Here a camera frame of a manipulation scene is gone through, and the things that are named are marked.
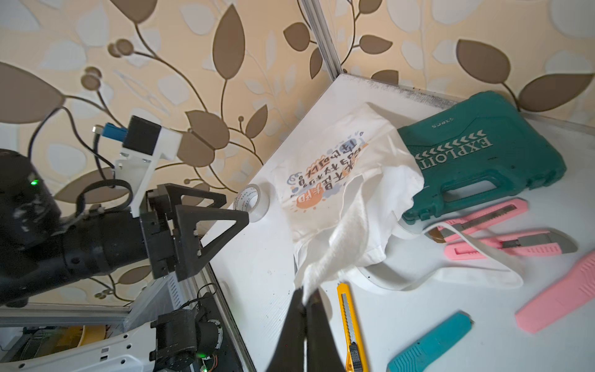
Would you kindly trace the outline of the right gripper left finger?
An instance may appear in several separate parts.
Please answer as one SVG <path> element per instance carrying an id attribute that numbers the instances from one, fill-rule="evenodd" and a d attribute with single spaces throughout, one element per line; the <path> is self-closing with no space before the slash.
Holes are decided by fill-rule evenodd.
<path id="1" fill-rule="evenodd" d="M 267 371 L 302 372 L 305 370 L 306 310 L 303 289 L 292 295 L 279 341 Z"/>

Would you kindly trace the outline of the white printed tote bag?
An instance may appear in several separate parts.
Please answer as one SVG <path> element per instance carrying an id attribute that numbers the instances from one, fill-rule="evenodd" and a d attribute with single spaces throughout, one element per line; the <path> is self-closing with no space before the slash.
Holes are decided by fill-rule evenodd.
<path id="1" fill-rule="evenodd" d="M 273 171 L 297 262 L 295 286 L 309 299 L 323 283 L 385 260 L 424 178 L 397 128 L 363 104 Z"/>

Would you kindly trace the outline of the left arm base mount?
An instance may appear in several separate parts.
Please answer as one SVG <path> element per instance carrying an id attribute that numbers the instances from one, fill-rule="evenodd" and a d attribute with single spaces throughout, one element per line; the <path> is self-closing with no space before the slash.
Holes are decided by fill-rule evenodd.
<path id="1" fill-rule="evenodd" d="M 196 360 L 212 357 L 223 343 L 217 319 L 203 310 L 178 309 L 150 323 L 156 332 L 156 349 L 150 352 L 155 371 L 183 371 Z"/>

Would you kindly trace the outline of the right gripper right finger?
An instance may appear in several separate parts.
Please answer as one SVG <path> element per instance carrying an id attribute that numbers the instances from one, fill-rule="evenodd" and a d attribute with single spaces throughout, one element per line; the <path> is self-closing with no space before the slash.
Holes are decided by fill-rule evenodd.
<path id="1" fill-rule="evenodd" d="M 310 296 L 305 311 L 307 372 L 344 371 L 319 290 Z"/>

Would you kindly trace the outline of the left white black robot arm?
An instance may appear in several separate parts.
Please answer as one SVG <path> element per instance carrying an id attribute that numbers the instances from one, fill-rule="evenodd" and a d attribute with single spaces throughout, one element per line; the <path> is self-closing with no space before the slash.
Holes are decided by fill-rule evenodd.
<path id="1" fill-rule="evenodd" d="M 1 303 L 28 300 L 77 281 L 148 260 L 154 278 L 179 281 L 198 274 L 249 224 L 247 212 L 226 208 L 226 197 L 161 184 L 141 201 L 139 215 L 124 201 L 85 208 L 85 195 L 65 219 L 29 158 L 1 151 Z"/>

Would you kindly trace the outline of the yellow black utility knife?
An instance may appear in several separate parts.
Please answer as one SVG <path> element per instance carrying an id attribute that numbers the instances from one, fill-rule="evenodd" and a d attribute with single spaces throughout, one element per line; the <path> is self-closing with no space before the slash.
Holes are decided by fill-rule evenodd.
<path id="1" fill-rule="evenodd" d="M 359 329 L 349 285 L 340 283 L 337 286 L 337 294 L 347 348 L 346 371 L 368 372 L 369 367 L 364 350 L 364 341 Z"/>

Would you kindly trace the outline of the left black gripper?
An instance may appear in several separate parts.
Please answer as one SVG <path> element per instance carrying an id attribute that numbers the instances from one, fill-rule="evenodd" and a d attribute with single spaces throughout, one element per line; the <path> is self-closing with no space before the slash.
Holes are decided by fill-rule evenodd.
<path id="1" fill-rule="evenodd" d="M 206 199 L 207 207 L 183 206 L 182 198 Z M 217 209 L 226 195 L 178 184 L 160 184 L 148 190 L 139 207 L 143 241 L 155 279 L 176 274 L 178 281 L 195 277 L 249 224 L 247 212 Z M 224 230 L 202 241 L 198 224 L 222 223 Z"/>

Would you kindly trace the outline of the pink utility knife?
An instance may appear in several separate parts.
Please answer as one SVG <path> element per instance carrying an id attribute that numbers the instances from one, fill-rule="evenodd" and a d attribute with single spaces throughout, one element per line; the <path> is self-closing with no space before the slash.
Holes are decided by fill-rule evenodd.
<path id="1" fill-rule="evenodd" d="M 515 314 L 517 326 L 538 333 L 594 299 L 594 251 Z"/>
<path id="2" fill-rule="evenodd" d="M 480 242 L 517 257 L 553 257 L 578 251 L 570 238 L 552 230 L 519 232 L 481 239 Z M 444 254 L 453 261 L 485 259 L 483 254 L 464 242 L 447 245 Z"/>
<path id="3" fill-rule="evenodd" d="M 452 226 L 458 232 L 470 235 L 526 212 L 528 212 L 528 202 L 521 198 L 514 198 L 464 217 L 446 220 L 444 223 Z M 451 243 L 461 240 L 459 235 L 443 227 L 432 228 L 425 235 L 436 243 Z"/>

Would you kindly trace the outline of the teal utility knife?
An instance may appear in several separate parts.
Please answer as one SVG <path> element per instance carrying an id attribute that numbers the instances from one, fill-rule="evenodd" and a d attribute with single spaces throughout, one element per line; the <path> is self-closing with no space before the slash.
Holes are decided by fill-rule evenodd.
<path id="1" fill-rule="evenodd" d="M 473 324 L 468 314 L 453 314 L 395 356 L 387 364 L 387 371 L 424 371 L 461 341 Z"/>

